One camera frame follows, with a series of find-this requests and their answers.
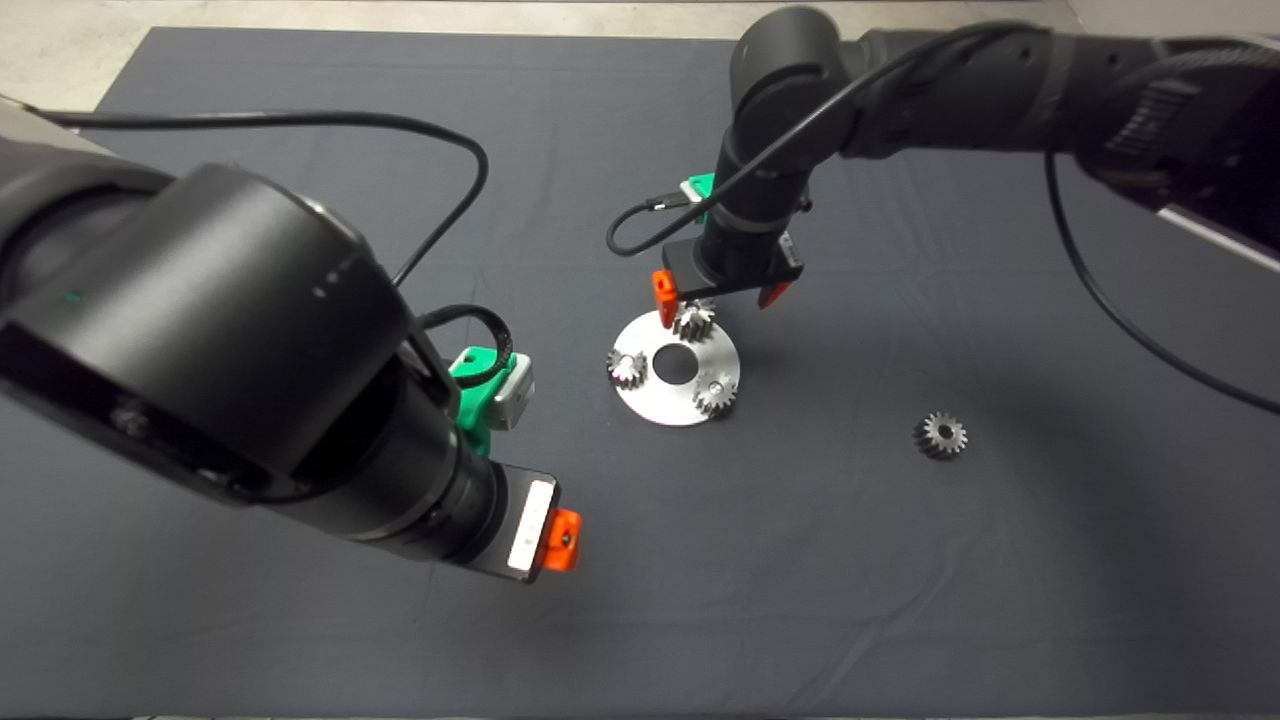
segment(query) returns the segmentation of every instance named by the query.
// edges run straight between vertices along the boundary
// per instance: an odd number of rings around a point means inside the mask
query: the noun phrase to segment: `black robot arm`
[[[5,110],[0,393],[228,505],[525,583],[572,568],[559,483],[460,432],[458,382],[348,223],[238,168],[9,140],[36,118]]]
[[[841,42],[817,10],[764,17],[733,51],[717,182],[850,82],[942,36]],[[700,237],[663,246],[680,299],[759,288],[765,305],[803,270],[786,229],[808,208],[814,167],[909,147],[1070,152],[1115,192],[1280,269],[1280,51],[1266,40],[995,27],[938,44],[812,120],[724,193]]]

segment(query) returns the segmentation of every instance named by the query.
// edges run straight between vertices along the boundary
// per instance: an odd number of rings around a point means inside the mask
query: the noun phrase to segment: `round metal plate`
[[[640,387],[632,389],[616,388],[618,397],[650,423],[671,427],[687,427],[705,423],[709,418],[703,415],[694,405],[694,387],[698,377],[687,383],[672,384],[658,377],[653,372],[653,357],[658,351],[668,345],[682,345],[694,352],[698,359],[698,374],[727,373],[733,383],[741,384],[741,368],[737,361],[737,348],[730,340],[724,328],[712,324],[712,332],[700,342],[685,342],[676,337],[671,329],[662,327],[658,311],[645,313],[622,328],[618,340],[613,341],[613,347],[620,352],[635,355],[644,352],[649,357],[649,374]]]

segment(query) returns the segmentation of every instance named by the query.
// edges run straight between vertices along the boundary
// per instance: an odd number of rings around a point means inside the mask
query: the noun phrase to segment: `gear teeth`
[[[685,342],[701,342],[716,327],[716,304],[710,300],[681,302],[676,309],[676,319],[671,332]]]
[[[649,361],[644,352],[627,355],[613,348],[604,359],[604,369],[608,372],[613,387],[622,389],[637,388],[649,377]]]
[[[915,446],[934,460],[950,460],[969,446],[969,432],[952,415],[936,410],[911,432]]]
[[[727,373],[716,378],[700,377],[694,391],[694,405],[708,418],[722,415],[737,400],[737,383]]]

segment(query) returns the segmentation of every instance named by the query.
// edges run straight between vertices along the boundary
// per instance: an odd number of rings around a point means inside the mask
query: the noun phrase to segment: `green bracket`
[[[492,347],[468,347],[462,351],[458,360],[449,368],[449,374],[454,378],[474,375],[488,370],[497,360],[498,351]],[[477,455],[489,456],[489,425],[484,421],[484,409],[498,395],[502,383],[507,382],[507,375],[516,366],[516,354],[511,354],[507,366],[488,382],[476,387],[462,388],[462,397],[458,402],[458,429],[467,438],[467,443]]]
[[[712,188],[716,186],[716,173],[705,173],[701,176],[692,176],[689,178],[689,187],[698,193],[698,197],[707,197],[712,193]],[[707,222],[707,213],[703,213],[698,218],[698,224]]]

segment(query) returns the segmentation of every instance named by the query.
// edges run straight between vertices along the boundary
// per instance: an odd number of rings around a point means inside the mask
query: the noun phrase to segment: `dark gray tablecloth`
[[[581,568],[526,588],[407,562],[207,503],[4,402],[0,715],[1280,711],[1280,421],[1102,316],[1036,158],[824,165],[792,225],[803,281],[765,313],[723,302],[736,413],[675,430],[618,401],[603,356],[658,260],[602,231],[710,169],[728,49],[154,31],[105,109],[371,109],[486,145],[489,188],[404,292],[494,307],[535,359],[494,455],[559,477]],[[378,131],[93,137],[262,172],[392,266],[471,174]],[[1117,300],[1280,396],[1280,282],[1068,170]],[[970,428],[956,462],[911,446],[936,409]]]

